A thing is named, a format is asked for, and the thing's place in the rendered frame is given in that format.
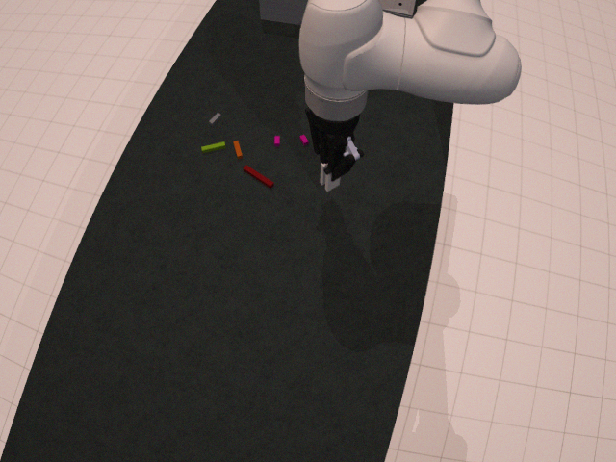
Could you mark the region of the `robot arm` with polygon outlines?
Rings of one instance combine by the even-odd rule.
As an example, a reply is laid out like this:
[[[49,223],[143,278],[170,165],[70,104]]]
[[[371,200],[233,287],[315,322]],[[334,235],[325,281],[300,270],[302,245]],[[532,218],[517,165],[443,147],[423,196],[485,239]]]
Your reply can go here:
[[[368,90],[483,105],[519,83],[518,51],[495,34],[480,0],[427,0],[412,19],[384,12],[378,0],[307,4],[299,57],[306,104],[320,118],[358,116]]]

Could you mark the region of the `lime green rod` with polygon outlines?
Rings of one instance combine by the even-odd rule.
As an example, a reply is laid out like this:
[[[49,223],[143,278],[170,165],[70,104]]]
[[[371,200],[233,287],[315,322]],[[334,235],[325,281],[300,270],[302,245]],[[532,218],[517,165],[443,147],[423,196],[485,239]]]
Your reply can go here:
[[[211,152],[211,151],[215,151],[215,150],[220,150],[220,149],[223,149],[223,148],[225,148],[225,141],[201,147],[202,153],[207,153],[207,152]]]

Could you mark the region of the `dark red rod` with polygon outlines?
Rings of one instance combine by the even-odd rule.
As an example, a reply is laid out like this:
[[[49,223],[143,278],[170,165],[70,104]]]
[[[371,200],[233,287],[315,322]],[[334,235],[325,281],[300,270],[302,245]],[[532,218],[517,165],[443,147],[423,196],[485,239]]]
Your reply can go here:
[[[251,175],[252,177],[257,179],[258,181],[260,181],[261,183],[263,183],[270,189],[274,186],[274,183],[272,181],[270,181],[268,178],[266,178],[265,176],[263,176],[262,174],[260,174],[259,172],[257,172],[256,170],[254,170],[253,168],[249,166],[244,167],[244,172]]]

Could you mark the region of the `orange rod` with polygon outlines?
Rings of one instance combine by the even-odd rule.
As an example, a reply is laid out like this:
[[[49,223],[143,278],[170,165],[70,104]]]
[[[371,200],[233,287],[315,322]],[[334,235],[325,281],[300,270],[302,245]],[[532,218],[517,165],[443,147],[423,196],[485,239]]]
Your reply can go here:
[[[234,141],[234,146],[235,146],[235,150],[236,150],[236,154],[237,154],[238,159],[241,159],[243,157],[243,155],[242,155],[242,151],[240,149],[239,142],[238,141]]]

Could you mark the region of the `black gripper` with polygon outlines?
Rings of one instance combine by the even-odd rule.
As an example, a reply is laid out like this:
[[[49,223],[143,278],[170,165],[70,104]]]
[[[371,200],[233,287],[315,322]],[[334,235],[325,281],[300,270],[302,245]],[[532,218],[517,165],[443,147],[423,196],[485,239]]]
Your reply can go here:
[[[305,113],[309,120],[314,151],[317,155],[320,154],[320,183],[325,184],[325,189],[329,192],[340,185],[339,177],[349,172],[356,160],[364,156],[363,151],[353,144],[353,131],[359,122],[360,115],[347,121],[337,122],[318,117],[310,108],[305,109]],[[321,144],[320,147],[319,144]]]

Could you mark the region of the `grey rod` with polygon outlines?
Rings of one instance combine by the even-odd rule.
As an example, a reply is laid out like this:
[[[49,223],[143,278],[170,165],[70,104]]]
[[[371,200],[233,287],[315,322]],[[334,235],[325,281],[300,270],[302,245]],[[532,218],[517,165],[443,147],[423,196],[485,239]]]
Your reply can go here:
[[[209,124],[214,126],[221,119],[221,114],[217,113],[210,121]]]

